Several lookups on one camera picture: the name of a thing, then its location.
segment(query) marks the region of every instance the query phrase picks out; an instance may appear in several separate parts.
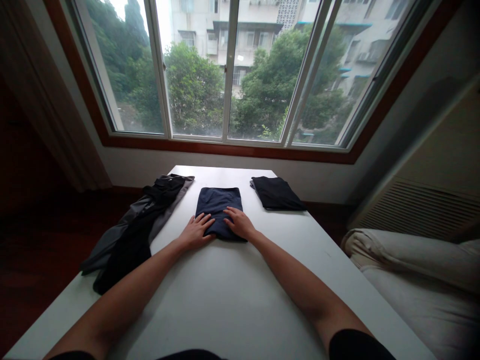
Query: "left hand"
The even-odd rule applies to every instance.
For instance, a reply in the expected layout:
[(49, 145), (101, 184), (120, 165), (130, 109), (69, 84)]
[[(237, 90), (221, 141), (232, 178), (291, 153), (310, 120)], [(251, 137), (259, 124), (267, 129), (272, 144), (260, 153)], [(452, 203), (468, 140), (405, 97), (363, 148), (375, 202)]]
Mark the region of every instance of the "left hand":
[(204, 236), (205, 230), (215, 222), (215, 219), (210, 219), (211, 216), (210, 214), (205, 215), (204, 213), (201, 213), (196, 218), (192, 216), (185, 229), (183, 229), (175, 241), (178, 242), (185, 251), (188, 251), (198, 249), (215, 239), (214, 234)]

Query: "human arm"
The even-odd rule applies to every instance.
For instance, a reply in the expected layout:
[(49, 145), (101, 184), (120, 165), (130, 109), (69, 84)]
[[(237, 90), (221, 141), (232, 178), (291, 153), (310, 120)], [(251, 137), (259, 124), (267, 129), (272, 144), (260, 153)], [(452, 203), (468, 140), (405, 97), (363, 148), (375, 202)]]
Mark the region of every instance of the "human arm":
[(257, 231), (242, 211), (228, 207), (225, 213), (233, 223), (228, 219), (224, 221), (235, 234), (257, 248), (282, 288), (313, 324), (327, 351), (332, 337), (342, 329), (359, 330), (372, 336), (354, 312), (323, 281)]
[(84, 351), (96, 360), (105, 359), (110, 347), (140, 316), (170, 268), (186, 251), (197, 249), (214, 235), (204, 236), (213, 224), (210, 214), (192, 216), (170, 244), (145, 261), (107, 291), (73, 325), (44, 359), (70, 351)]

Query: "hand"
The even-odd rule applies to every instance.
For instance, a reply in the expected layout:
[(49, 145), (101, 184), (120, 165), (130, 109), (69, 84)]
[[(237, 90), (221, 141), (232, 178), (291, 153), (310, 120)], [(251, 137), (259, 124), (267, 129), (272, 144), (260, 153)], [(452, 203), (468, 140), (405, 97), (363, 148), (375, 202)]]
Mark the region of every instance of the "hand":
[(192, 216), (180, 236), (175, 240), (185, 251), (198, 249), (215, 239), (214, 234), (204, 236), (205, 230), (215, 222), (215, 219), (210, 219), (212, 215), (204, 215), (202, 212), (196, 218)]
[(223, 221), (225, 221), (228, 227), (239, 237), (250, 241), (250, 239), (258, 233), (249, 217), (245, 215), (243, 211), (227, 206), (223, 212), (232, 218), (233, 223), (228, 219), (223, 219)]

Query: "glass pane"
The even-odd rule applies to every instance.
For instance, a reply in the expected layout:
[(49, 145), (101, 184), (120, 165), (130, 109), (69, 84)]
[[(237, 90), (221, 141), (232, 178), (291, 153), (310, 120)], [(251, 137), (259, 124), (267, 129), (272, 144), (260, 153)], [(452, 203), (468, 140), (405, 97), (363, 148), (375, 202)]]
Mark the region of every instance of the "glass pane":
[(240, 1), (229, 138), (280, 140), (319, 4)]
[(120, 114), (116, 130), (163, 134), (144, 2), (85, 3)]
[(222, 136), (229, 1), (156, 0), (174, 134)]
[(300, 115), (295, 143), (340, 141), (408, 4), (408, 0), (342, 2)]

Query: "sofa armrest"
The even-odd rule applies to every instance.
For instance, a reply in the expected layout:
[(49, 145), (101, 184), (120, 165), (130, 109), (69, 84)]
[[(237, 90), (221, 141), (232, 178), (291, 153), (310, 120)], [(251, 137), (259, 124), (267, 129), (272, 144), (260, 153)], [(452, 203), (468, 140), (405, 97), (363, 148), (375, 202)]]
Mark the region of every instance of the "sofa armrest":
[(350, 240), (359, 242), (364, 251), (382, 263), (395, 264), (480, 295), (480, 240), (458, 245), (397, 232), (353, 229), (345, 235), (342, 249)]

